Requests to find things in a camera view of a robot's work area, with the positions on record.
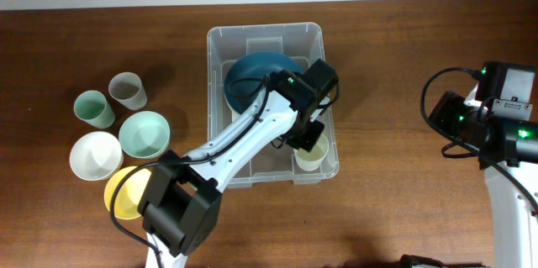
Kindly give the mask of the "clear plastic storage container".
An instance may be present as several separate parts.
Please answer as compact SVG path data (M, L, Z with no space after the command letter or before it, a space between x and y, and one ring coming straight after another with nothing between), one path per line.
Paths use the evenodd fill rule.
M208 139L214 139L233 121L224 100L224 79L231 66L245 55L271 51L284 54L307 70L324 58L321 28L316 23L219 26L209 30L208 52ZM340 168L332 110L317 119L325 125L329 153L314 171L303 171L293 149L266 145L231 179L229 188L252 187L258 182L293 181L296 185L315 184L334 177Z

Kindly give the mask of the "blue plastic bowl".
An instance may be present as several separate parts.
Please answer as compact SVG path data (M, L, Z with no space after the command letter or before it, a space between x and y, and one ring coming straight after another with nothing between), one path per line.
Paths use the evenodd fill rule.
M265 74L287 70L303 73L294 60L277 52L256 52L237 60L224 79L224 95L231 108L242 114L256 99Z

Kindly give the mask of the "cream plastic cup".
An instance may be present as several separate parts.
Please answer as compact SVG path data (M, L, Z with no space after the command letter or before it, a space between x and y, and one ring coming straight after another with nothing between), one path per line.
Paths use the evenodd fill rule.
M329 140L324 134L321 134L311 151L294 150L294 157L298 167L303 171L314 171L319 168L329 153L329 146Z

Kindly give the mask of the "beige bowl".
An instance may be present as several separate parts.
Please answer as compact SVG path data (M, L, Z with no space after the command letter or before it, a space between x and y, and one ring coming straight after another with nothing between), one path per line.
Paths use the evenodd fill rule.
M227 104L229 110L233 110L233 111L235 111L235 110L232 108L232 106L229 104L229 101L227 100L226 96L224 96L224 100L226 101L226 104Z
M236 115L235 111L230 110L230 112L231 112L231 118L232 118L232 121L235 121L236 118L237 118L237 115Z

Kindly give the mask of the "green plastic bowl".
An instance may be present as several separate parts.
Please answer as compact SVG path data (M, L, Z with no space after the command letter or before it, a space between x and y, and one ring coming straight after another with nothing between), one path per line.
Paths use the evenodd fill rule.
M134 158L152 159L163 154L171 140L167 120L159 113L142 111L128 117L120 127L119 143Z

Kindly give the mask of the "grey translucent plastic cup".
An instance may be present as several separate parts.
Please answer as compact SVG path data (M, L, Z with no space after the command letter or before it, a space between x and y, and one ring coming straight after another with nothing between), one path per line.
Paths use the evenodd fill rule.
M142 109L147 104L147 95L142 81L133 72L122 72L108 84L110 96L130 110Z

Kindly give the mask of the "yellow plastic bowl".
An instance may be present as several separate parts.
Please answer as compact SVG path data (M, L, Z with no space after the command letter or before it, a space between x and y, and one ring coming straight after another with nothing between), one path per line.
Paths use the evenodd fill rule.
M104 189L104 202L107 210L110 210L112 195L125 176L135 167L128 166L117 171L107 182ZM151 172L142 169L133 174L120 188L114 203L114 214L116 218L131 220L140 217L138 205L150 179Z

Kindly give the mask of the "green plastic cup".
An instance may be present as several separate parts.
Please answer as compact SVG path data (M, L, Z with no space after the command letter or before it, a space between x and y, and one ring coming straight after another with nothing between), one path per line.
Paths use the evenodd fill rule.
M108 128L115 121L115 114L107 98L96 90L80 94L74 102L73 110L80 120L98 129Z

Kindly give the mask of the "white plastic bowl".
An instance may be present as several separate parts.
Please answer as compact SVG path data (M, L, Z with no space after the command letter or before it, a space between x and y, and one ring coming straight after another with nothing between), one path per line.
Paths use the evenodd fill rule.
M82 136L71 148L72 172L84 181L101 181L111 177L123 164L119 140L110 133L95 131Z

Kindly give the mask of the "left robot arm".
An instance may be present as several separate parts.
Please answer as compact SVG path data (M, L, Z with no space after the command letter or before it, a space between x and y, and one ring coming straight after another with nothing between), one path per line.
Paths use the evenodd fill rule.
M185 265L214 229L230 180L267 144L279 139L294 149L313 149L324 131L315 116L338 89L335 69L324 60L303 74L273 72L257 99L216 138L183 157L166 152L138 205L150 241L146 266Z

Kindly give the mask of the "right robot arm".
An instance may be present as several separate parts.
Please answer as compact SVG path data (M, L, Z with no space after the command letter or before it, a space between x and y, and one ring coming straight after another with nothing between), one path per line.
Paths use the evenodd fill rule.
M535 69L487 61L466 69L477 80L467 97L445 92L425 122L475 157L493 213L495 265L537 265L537 124L530 119Z

